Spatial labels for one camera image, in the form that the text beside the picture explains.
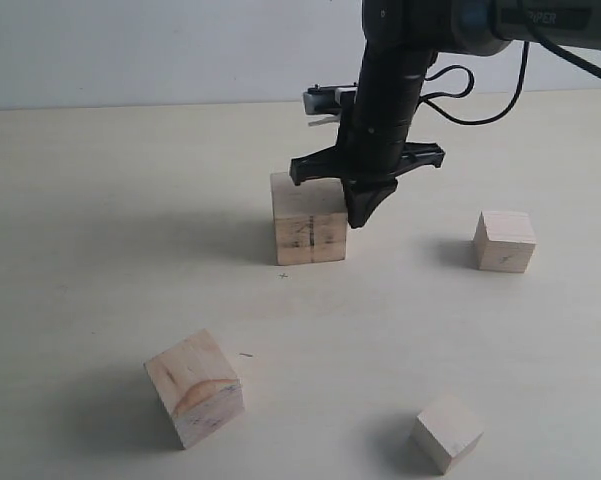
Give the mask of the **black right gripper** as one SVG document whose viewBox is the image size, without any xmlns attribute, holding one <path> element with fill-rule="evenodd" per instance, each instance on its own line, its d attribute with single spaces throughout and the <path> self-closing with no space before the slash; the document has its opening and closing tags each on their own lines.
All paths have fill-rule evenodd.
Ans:
<svg viewBox="0 0 601 480">
<path fill-rule="evenodd" d="M 347 221 L 352 229 L 366 225 L 376 208 L 397 187 L 397 177 L 422 166 L 438 168 L 445 152 L 435 143 L 406 140 L 419 101 L 355 100 L 339 122 L 336 143 L 291 160 L 290 177 L 300 185 L 322 178 L 341 179 Z"/>
</svg>

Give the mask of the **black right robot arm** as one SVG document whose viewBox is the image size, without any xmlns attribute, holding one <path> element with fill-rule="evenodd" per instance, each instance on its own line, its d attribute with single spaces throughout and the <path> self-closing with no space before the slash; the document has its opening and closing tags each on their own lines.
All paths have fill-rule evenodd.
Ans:
<svg viewBox="0 0 601 480">
<path fill-rule="evenodd" d="M 356 83 L 315 85 L 303 94 L 309 115 L 330 115 L 339 128 L 334 146 L 295 158 L 295 185 L 340 181 L 352 228 L 363 227 L 398 186 L 398 177 L 422 166 L 438 168 L 444 151 L 410 143 L 428 69 L 441 53 L 493 56 L 511 42 L 528 61 L 536 43 L 601 79 L 601 1 L 365 1 L 366 40 Z"/>
</svg>

